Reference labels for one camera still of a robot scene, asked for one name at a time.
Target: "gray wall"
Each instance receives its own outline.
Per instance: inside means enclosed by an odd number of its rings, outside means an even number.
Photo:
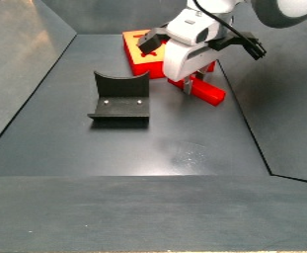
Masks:
[[[258,145],[274,175],[307,180],[307,21],[271,29],[240,5],[235,24],[267,49],[254,61],[232,46],[220,59]]]
[[[73,37],[40,0],[0,0],[0,133]]]
[[[79,34],[120,34],[157,27],[185,7],[185,0],[42,0]]]

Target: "red object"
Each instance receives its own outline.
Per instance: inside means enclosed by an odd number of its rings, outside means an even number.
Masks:
[[[137,48],[137,41],[149,30],[123,32],[124,50],[128,57],[133,75],[149,72],[149,78],[164,77],[161,72],[161,62],[164,56],[164,43],[149,54],[143,54]]]
[[[191,94],[216,107],[224,100],[225,91],[219,89],[213,85],[203,82],[193,76],[191,76],[189,78],[192,81]],[[168,80],[168,83],[173,84],[179,89],[183,89],[183,80],[177,82],[173,82],[169,79],[167,80]]]
[[[209,66],[208,66],[208,69],[207,69],[207,72],[213,72],[213,69],[215,69],[215,62],[216,61],[212,61]]]

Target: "black cable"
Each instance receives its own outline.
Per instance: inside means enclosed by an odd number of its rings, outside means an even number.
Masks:
[[[197,0],[192,0],[195,6],[197,7],[197,9],[208,16],[211,17],[213,20],[216,20],[227,29],[230,29],[235,35],[238,35],[247,43],[248,45],[251,46],[251,48],[255,50],[255,53],[258,55],[258,57],[263,57],[264,54],[266,54],[266,50],[264,48],[262,47],[260,43],[258,42],[256,45],[248,40],[248,38],[246,38],[240,32],[232,28],[227,23],[225,21],[223,21],[219,17],[216,17],[212,13],[209,13],[197,3]]]

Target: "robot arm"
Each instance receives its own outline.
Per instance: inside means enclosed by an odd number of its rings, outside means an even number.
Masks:
[[[161,40],[164,49],[163,73],[172,81],[189,76],[216,60],[220,50],[240,44],[254,59],[266,51],[252,35],[244,36],[232,27],[232,10],[244,0],[187,0],[187,8],[160,28],[139,40],[144,53],[155,50]],[[259,20],[270,27],[286,28],[307,19],[307,0],[247,0]]]

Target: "black holder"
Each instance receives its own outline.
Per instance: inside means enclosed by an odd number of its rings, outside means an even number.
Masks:
[[[95,72],[99,100],[87,116],[103,127],[144,127],[149,121],[149,73],[109,77]]]

